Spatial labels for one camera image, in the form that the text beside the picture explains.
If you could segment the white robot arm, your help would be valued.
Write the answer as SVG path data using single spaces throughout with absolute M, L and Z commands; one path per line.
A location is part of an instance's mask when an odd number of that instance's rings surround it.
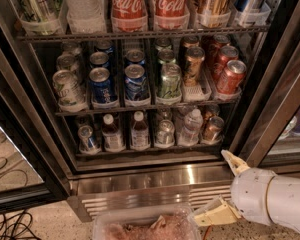
M 244 218 L 268 226 L 277 224 L 300 234 L 300 179 L 249 167 L 228 150 L 221 154 L 235 176 L 231 200 L 219 195 L 196 210 L 193 220 L 197 225 L 225 225 Z

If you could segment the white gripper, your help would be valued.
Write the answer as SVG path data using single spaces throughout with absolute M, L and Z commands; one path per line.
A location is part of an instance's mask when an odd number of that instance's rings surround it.
M 221 155 L 236 176 L 230 191 L 232 202 L 238 210 L 219 195 L 197 209 L 193 213 L 193 220 L 199 227 L 227 225 L 236 223 L 242 215 L 247 221 L 271 225 L 267 211 L 267 192 L 276 174 L 270 170 L 249 169 L 244 160 L 228 150 L 222 150 Z

